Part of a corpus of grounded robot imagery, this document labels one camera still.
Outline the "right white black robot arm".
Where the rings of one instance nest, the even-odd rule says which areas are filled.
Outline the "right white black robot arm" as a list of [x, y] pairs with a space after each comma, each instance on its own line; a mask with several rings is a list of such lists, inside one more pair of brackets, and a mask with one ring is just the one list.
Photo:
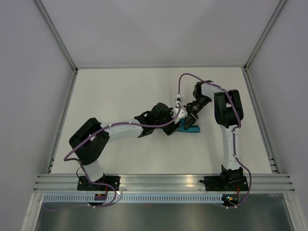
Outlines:
[[184, 129], [187, 130], [198, 120], [198, 113], [210, 102], [214, 103], [214, 116], [220, 126], [223, 140], [223, 163], [218, 176], [204, 176], [200, 183], [207, 192], [247, 191], [244, 168], [239, 163], [238, 133], [244, 118], [238, 90], [224, 90], [212, 81], [197, 82], [193, 96], [195, 101], [187, 104]]

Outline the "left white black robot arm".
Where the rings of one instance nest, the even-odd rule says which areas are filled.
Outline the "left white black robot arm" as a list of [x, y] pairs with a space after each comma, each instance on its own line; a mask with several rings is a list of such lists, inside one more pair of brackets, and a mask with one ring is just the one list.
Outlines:
[[88, 185], [96, 191], [105, 185], [99, 157], [108, 143], [143, 138], [159, 128], [169, 133], [169, 128], [177, 129], [180, 125], [180, 110], [179, 103], [174, 108], [158, 103], [152, 110], [124, 122], [108, 124], [99, 122], [95, 117], [88, 119], [69, 139], [72, 148], [70, 154], [76, 154], [77, 161], [88, 177]]

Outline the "teal cloth napkin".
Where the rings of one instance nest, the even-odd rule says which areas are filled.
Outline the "teal cloth napkin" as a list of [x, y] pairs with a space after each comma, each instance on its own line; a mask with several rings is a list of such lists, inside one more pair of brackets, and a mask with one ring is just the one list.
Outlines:
[[180, 120], [180, 126], [177, 129], [177, 132], [182, 132], [182, 133], [200, 133], [200, 127], [198, 125], [191, 125], [187, 129], [184, 128], [185, 125], [185, 119]]

